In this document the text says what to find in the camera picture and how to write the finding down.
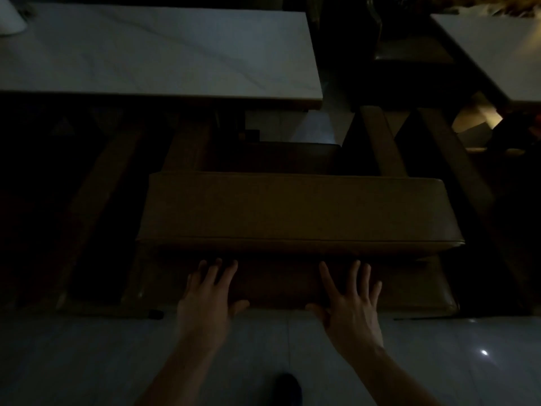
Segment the person's left forearm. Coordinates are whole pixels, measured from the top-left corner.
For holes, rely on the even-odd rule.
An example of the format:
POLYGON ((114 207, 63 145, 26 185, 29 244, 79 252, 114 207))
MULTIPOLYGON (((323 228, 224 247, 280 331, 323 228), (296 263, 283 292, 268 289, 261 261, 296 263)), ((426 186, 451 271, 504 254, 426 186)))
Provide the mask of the person's left forearm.
POLYGON ((134 406, 195 406, 219 348, 200 339, 180 339, 134 406))

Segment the white round object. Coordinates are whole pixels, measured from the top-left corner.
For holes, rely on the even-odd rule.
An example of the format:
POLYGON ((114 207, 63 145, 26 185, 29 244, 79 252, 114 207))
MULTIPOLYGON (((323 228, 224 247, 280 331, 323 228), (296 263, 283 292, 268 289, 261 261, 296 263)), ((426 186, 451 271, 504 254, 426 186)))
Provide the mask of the white round object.
POLYGON ((10 0, 0 0, 0 36, 11 36, 26 30, 25 19, 10 0))

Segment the small white marble table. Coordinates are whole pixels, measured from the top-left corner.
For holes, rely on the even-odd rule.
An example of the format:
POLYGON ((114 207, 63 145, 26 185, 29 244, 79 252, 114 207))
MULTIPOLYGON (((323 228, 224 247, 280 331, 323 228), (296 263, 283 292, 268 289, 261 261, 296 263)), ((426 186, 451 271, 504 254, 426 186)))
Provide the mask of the small white marble table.
POLYGON ((541 20, 431 14, 435 33, 497 108, 541 113, 541 20))

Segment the person's left hand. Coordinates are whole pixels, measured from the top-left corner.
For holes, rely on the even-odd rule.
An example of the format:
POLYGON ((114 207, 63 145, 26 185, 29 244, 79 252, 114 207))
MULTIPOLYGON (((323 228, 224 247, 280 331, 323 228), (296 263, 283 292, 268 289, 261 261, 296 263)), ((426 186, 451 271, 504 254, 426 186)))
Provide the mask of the person's left hand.
POLYGON ((225 269, 220 270, 220 286, 211 292, 204 292, 204 278, 208 264, 205 260, 199 263, 193 272, 190 291, 183 294, 177 307, 179 338, 200 339, 221 347, 225 342, 232 319, 229 317, 229 288, 239 263, 233 260, 225 269))

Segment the large white marble table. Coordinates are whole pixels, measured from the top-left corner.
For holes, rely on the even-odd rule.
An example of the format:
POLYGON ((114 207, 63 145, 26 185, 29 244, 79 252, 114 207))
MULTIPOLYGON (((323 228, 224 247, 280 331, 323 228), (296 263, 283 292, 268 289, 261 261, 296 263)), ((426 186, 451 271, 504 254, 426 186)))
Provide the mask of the large white marble table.
POLYGON ((320 109, 302 12, 30 3, 0 37, 0 92, 239 100, 320 109))

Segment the person's right hand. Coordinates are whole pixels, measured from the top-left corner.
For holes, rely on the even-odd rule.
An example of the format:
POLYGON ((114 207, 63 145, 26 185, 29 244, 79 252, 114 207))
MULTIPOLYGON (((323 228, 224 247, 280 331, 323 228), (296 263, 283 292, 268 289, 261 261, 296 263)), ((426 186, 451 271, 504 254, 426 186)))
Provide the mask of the person's right hand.
POLYGON ((339 292, 324 261, 320 262, 319 271, 329 300, 326 309, 330 313, 330 322, 324 329, 337 352, 345 360, 344 356, 357 348, 383 348, 377 308, 370 304, 371 266, 361 263, 357 276, 358 297, 346 296, 346 289, 345 293, 339 292))

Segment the person's dark shoe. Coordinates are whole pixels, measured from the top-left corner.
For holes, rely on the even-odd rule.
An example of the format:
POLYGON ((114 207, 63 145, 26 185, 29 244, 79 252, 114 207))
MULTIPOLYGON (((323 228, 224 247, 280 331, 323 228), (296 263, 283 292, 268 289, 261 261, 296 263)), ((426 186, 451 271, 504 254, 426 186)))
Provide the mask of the person's dark shoe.
POLYGON ((277 376, 270 406, 302 406, 302 389, 294 375, 283 373, 277 376))

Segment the brown leather chair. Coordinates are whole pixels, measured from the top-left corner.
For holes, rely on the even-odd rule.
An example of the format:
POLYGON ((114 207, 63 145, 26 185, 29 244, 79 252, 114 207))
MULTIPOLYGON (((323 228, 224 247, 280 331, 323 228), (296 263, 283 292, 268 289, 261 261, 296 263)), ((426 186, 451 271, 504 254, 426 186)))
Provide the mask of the brown leather chair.
POLYGON ((174 143, 148 178, 121 302, 172 310, 197 263, 238 260, 230 300, 253 308, 328 302, 318 265, 340 292, 359 259, 382 281, 379 305, 400 318, 450 316, 459 303, 441 255, 464 245, 441 180, 381 174, 338 145, 262 143, 213 151, 174 143))

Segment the brown wooden chair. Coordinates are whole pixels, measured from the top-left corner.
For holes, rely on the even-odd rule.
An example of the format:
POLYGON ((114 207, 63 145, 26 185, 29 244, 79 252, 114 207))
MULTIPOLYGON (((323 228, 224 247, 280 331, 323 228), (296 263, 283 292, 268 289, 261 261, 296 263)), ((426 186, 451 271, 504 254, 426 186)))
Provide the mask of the brown wooden chair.
POLYGON ((103 141, 0 145, 0 314, 57 305, 136 166, 145 129, 127 119, 103 141))
POLYGON ((541 317, 541 154, 469 153, 436 109, 414 109, 396 136, 381 108, 358 115, 380 171, 445 184, 465 244, 441 260, 462 314, 541 317))

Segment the person's right forearm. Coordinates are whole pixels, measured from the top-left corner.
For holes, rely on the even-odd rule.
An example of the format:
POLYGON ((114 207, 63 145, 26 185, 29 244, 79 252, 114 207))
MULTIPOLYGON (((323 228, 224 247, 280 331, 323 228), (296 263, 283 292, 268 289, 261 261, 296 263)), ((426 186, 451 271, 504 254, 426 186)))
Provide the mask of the person's right forearm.
POLYGON ((379 346, 344 356, 377 406, 443 406, 379 346))

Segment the dark chair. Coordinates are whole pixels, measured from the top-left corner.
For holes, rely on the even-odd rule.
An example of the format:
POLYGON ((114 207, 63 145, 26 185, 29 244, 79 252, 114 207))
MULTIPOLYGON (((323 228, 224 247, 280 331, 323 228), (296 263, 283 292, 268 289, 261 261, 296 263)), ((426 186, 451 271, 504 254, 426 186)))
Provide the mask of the dark chair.
POLYGON ((429 24, 424 0, 351 2, 347 84, 353 106, 437 108, 470 95, 463 69, 429 24))

